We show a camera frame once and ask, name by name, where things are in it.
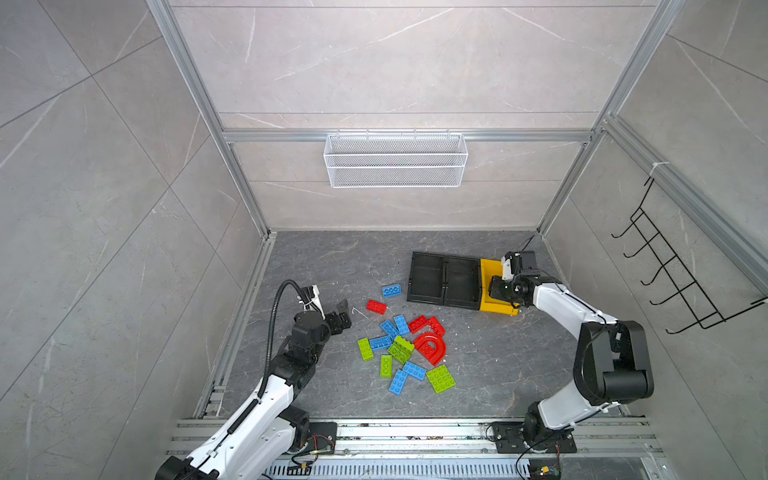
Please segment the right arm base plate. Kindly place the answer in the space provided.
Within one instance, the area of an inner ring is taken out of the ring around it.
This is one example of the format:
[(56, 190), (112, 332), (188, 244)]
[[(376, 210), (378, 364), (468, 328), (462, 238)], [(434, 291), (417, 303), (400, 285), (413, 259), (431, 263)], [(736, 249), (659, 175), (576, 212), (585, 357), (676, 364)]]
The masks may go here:
[(497, 421), (489, 427), (487, 436), (499, 454), (577, 452), (572, 429), (550, 430), (523, 421)]

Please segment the red arch lego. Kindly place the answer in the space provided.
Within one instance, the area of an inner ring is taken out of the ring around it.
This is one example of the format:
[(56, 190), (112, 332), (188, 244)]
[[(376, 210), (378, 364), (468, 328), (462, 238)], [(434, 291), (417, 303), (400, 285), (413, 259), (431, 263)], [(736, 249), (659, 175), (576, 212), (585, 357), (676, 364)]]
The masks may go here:
[(415, 349), (433, 366), (437, 367), (446, 355), (446, 344), (442, 336), (425, 332), (413, 342)]

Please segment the black bin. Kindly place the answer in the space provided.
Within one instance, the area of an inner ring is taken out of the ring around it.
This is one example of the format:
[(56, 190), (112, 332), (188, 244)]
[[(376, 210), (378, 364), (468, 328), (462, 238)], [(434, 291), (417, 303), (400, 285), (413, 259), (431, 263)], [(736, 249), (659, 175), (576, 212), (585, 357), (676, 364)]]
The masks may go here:
[(413, 252), (408, 279), (407, 301), (442, 305), (444, 298), (445, 256)]
[(443, 271), (443, 305), (479, 310), (482, 297), (481, 260), (446, 256)]

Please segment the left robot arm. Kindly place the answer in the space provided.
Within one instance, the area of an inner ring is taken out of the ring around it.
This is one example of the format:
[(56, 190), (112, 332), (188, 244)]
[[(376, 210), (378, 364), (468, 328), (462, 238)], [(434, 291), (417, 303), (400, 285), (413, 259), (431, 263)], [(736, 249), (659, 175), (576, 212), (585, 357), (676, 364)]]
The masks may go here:
[[(275, 330), (280, 300), (292, 288), (301, 310), (280, 346)], [(316, 372), (325, 345), (352, 326), (349, 303), (322, 307), (317, 286), (283, 281), (274, 296), (268, 322), (263, 376), (235, 413), (185, 458), (171, 456), (157, 479), (257, 479), (287, 452), (297, 452), (311, 436), (309, 414), (293, 405)]]

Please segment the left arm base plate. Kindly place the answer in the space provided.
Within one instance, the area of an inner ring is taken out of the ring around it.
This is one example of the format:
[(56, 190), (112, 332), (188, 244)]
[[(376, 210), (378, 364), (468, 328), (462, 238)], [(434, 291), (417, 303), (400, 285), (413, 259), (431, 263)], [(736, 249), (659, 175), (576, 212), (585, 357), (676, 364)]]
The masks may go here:
[(318, 450), (320, 453), (335, 452), (338, 433), (338, 423), (332, 421), (310, 421), (295, 428), (294, 440), (288, 453), (300, 452), (312, 454)]

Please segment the yellow plastic bin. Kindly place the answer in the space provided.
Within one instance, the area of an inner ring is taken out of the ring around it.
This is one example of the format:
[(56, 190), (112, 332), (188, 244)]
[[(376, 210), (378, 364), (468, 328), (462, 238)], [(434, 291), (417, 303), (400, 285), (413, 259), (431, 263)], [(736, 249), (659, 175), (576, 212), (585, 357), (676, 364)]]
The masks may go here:
[(480, 261), (482, 277), (482, 295), (479, 310), (486, 313), (495, 313), (507, 316), (517, 316), (519, 306), (499, 298), (494, 290), (495, 277), (501, 277), (503, 273), (502, 262), (499, 260), (482, 259)]

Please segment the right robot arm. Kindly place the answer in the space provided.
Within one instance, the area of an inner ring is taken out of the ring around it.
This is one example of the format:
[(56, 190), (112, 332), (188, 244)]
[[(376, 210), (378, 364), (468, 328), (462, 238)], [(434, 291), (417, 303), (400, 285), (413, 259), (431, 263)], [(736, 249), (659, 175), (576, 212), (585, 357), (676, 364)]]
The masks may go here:
[(590, 305), (537, 267), (533, 251), (513, 251), (480, 261), (481, 309), (512, 314), (520, 308), (546, 313), (576, 340), (572, 380), (533, 403), (523, 422), (530, 444), (552, 439), (600, 412), (652, 396), (654, 379), (645, 330)]

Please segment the green lego large plate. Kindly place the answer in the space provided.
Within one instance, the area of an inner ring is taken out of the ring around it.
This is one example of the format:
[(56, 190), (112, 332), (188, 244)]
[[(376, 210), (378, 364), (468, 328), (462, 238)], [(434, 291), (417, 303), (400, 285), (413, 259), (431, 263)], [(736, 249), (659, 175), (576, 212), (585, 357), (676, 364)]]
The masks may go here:
[(427, 380), (436, 394), (441, 394), (456, 386), (456, 382), (445, 365), (439, 365), (426, 372)]

